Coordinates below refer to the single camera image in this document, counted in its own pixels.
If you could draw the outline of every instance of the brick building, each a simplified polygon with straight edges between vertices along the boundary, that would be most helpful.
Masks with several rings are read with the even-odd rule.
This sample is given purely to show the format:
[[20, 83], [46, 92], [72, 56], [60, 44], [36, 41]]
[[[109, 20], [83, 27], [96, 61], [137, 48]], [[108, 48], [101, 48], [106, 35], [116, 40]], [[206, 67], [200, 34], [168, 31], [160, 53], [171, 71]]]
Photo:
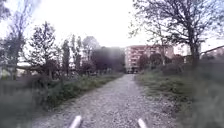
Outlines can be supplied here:
[[[125, 48], [125, 67], [132, 68], [138, 67], [138, 60], [142, 54], [146, 54], [148, 57], [153, 53], [160, 53], [162, 50], [161, 45], [132, 45]], [[172, 46], [165, 46], [165, 55], [172, 58], [174, 55], [174, 49]]]

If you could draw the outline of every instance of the tree trunk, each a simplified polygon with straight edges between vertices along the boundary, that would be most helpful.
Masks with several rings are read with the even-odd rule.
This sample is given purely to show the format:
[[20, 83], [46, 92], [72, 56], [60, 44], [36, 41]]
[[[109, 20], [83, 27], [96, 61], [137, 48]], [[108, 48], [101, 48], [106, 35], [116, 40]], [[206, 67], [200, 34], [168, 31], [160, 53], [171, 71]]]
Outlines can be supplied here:
[[81, 55], [77, 55], [75, 59], [75, 68], [80, 69]]
[[49, 78], [50, 78], [50, 80], [52, 80], [52, 79], [53, 79], [53, 76], [52, 76], [52, 71], [51, 71], [51, 70], [49, 70]]
[[161, 59], [162, 59], [163, 66], [166, 65], [166, 61], [165, 61], [165, 47], [163, 45], [162, 45], [162, 50], [161, 50]]
[[190, 46], [191, 49], [191, 56], [192, 56], [192, 68], [195, 69], [198, 66], [199, 62], [199, 51], [198, 51], [198, 46]]
[[2, 73], [3, 72], [3, 69], [2, 69], [2, 67], [0, 67], [0, 80], [2, 79]]
[[[17, 57], [14, 58], [13, 64], [17, 66], [18, 64], [18, 54]], [[12, 67], [12, 80], [16, 80], [17, 77], [17, 67]]]

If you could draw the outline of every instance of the grass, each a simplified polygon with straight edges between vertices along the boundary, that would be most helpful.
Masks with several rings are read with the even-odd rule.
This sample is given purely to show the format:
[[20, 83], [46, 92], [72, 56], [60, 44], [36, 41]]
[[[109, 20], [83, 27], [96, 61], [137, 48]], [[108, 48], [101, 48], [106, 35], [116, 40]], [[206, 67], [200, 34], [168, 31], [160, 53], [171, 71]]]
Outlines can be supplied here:
[[23, 124], [42, 115], [40, 113], [45, 113], [44, 110], [51, 110], [64, 101], [77, 98], [121, 76], [120, 73], [113, 73], [84, 76], [63, 83], [49, 84], [49, 81], [45, 81], [47, 84], [44, 87], [34, 84], [35, 82], [34, 85], [30, 85], [30, 80], [0, 81], [0, 128], [15, 128], [17, 124]]
[[224, 63], [201, 62], [194, 71], [163, 75], [144, 71], [137, 81], [149, 94], [163, 94], [176, 103], [174, 116], [184, 128], [224, 128]]

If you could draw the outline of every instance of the apartment building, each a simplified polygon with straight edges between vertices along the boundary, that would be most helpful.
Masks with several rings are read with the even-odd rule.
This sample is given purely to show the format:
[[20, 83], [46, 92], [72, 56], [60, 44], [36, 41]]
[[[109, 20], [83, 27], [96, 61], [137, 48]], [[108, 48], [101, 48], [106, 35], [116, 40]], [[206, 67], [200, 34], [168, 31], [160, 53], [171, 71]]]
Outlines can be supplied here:
[[[164, 48], [161, 45], [132, 45], [125, 48], [125, 67], [132, 68], [138, 67], [138, 60], [142, 54], [146, 54], [148, 57], [154, 53], [160, 53]], [[165, 46], [165, 55], [172, 58], [174, 55], [174, 49], [172, 46]]]
[[217, 57], [219, 55], [224, 55], [224, 45], [202, 52], [202, 55], [204, 54], [209, 56], [214, 56], [214, 57]]

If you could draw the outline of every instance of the gravel path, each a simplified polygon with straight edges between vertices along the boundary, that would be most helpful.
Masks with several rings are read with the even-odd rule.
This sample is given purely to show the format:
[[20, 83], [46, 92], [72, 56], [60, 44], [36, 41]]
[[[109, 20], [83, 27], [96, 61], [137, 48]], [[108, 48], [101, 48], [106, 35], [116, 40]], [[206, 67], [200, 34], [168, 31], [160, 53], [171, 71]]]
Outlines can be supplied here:
[[61, 106], [54, 114], [32, 122], [32, 128], [68, 128], [77, 115], [82, 115], [81, 128], [138, 128], [145, 120], [148, 128], [173, 128], [175, 120], [162, 112], [172, 103], [163, 97], [144, 96], [145, 88], [125, 75], [84, 96]]

